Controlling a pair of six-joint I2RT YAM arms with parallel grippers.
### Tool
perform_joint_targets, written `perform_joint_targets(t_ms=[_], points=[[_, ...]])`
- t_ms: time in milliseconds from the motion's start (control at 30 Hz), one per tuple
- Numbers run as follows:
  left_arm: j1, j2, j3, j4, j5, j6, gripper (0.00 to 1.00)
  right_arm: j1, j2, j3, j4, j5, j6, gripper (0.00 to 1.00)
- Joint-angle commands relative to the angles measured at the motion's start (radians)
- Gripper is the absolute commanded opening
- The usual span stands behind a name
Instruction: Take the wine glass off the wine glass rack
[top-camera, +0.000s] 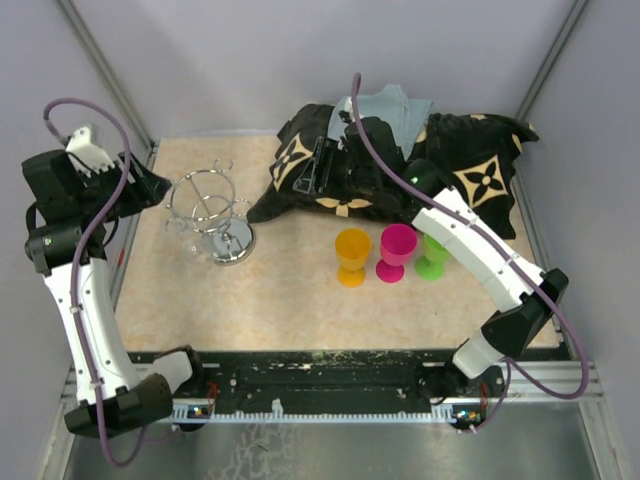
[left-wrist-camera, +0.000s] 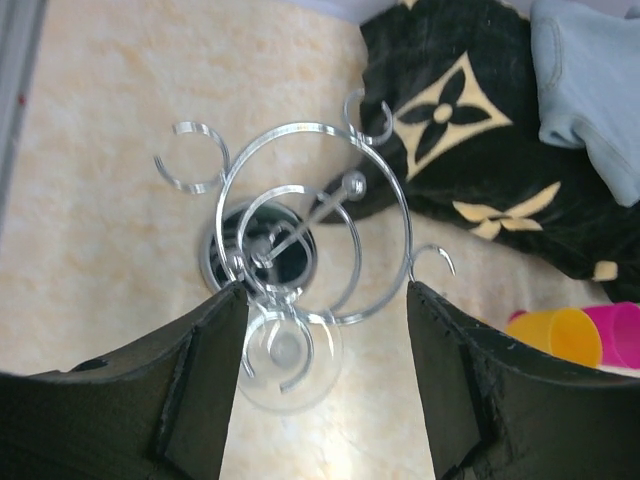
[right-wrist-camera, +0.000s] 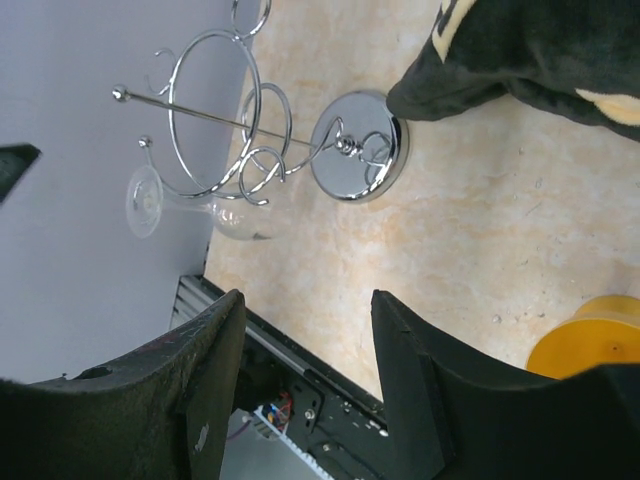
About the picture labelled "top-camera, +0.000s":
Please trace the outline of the orange wine glass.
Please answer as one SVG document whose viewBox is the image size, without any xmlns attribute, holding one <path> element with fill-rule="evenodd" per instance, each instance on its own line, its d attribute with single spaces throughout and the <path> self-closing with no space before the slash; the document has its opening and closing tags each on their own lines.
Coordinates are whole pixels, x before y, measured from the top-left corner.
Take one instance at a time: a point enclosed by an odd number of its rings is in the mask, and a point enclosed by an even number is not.
<svg viewBox="0 0 640 480">
<path fill-rule="evenodd" d="M 370 236 L 359 228 L 346 229 L 337 235 L 334 247 L 339 283 L 348 288 L 360 286 L 366 279 L 365 266 L 372 249 Z"/>
</svg>

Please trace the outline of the clear wine glass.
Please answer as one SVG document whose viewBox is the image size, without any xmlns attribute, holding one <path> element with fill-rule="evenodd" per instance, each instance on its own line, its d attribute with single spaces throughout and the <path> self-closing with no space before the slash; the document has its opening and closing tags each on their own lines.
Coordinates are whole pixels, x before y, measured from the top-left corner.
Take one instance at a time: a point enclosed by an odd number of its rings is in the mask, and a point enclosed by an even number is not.
<svg viewBox="0 0 640 480">
<path fill-rule="evenodd" d="M 202 236 L 194 232 L 183 220 L 170 217 L 164 224 L 172 246 L 178 249 L 185 260 L 204 262 L 206 249 Z"/>
</svg>

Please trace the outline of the pink wine glass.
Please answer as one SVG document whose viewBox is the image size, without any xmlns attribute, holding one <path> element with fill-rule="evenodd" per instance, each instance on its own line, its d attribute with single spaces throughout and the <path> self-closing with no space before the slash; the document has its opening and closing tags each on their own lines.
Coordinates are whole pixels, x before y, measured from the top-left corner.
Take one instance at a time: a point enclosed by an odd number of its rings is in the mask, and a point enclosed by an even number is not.
<svg viewBox="0 0 640 480">
<path fill-rule="evenodd" d="M 418 245 L 418 237 L 406 224 L 392 224 L 380 236 L 380 260 L 376 275 L 385 283 L 397 283 L 405 274 L 404 266 L 411 259 Z"/>
</svg>

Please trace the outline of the green wine glass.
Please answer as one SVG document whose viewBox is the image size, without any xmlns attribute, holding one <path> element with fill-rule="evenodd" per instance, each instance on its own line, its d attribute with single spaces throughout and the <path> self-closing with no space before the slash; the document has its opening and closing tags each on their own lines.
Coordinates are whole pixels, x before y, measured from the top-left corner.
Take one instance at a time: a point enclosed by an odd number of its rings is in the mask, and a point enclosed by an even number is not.
<svg viewBox="0 0 640 480">
<path fill-rule="evenodd" d="M 449 252 L 433 237 L 423 235 L 423 254 L 414 265 L 416 274 L 423 280 L 436 281 L 444 274 Z"/>
</svg>

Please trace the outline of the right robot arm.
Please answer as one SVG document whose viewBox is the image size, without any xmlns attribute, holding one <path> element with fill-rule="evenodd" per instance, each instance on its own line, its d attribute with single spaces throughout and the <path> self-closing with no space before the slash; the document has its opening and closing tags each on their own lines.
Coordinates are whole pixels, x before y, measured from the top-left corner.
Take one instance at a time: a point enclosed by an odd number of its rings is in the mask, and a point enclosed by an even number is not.
<svg viewBox="0 0 640 480">
<path fill-rule="evenodd" d="M 487 290 L 495 313 L 453 354 L 448 387 L 470 395 L 482 373 L 515 358 L 558 312 L 567 285 L 505 241 L 514 204 L 509 180 L 522 146 L 537 136 L 508 118 L 436 114 L 421 151 L 404 161 L 390 126 L 378 118 L 351 123 L 340 139 L 318 137 L 292 187 L 320 200 L 368 200 L 437 242 Z"/>
</svg>

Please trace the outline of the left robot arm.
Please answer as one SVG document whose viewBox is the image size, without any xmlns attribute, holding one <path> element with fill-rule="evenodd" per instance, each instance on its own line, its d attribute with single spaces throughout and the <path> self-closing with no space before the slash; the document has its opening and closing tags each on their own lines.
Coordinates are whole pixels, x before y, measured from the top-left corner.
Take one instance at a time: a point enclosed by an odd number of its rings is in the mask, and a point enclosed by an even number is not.
<svg viewBox="0 0 640 480">
<path fill-rule="evenodd" d="M 85 174 L 74 156 L 52 150 L 25 160 L 23 176 L 35 201 L 26 213 L 25 253 L 56 302 L 76 371 L 77 407 L 64 416 L 72 434 L 112 438 L 169 417 L 177 390 L 194 397 L 208 384 L 207 371 L 189 346 L 158 357 L 142 377 L 124 347 L 110 295 L 105 223 L 158 205 L 168 179 L 133 159 L 109 211 L 123 163 Z"/>
</svg>

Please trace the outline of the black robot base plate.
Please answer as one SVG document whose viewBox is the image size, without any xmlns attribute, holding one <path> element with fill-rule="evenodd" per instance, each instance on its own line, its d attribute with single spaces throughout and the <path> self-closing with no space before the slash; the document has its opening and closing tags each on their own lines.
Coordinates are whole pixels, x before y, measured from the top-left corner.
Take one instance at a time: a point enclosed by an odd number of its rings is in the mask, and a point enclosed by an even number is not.
<svg viewBox="0 0 640 480">
<path fill-rule="evenodd" d="M 469 379 L 452 350 L 209 351 L 180 400 L 213 401 L 216 413 L 267 412 L 279 399 L 290 413 L 426 413 L 470 399 L 485 405 L 503 393 L 498 366 Z"/>
</svg>

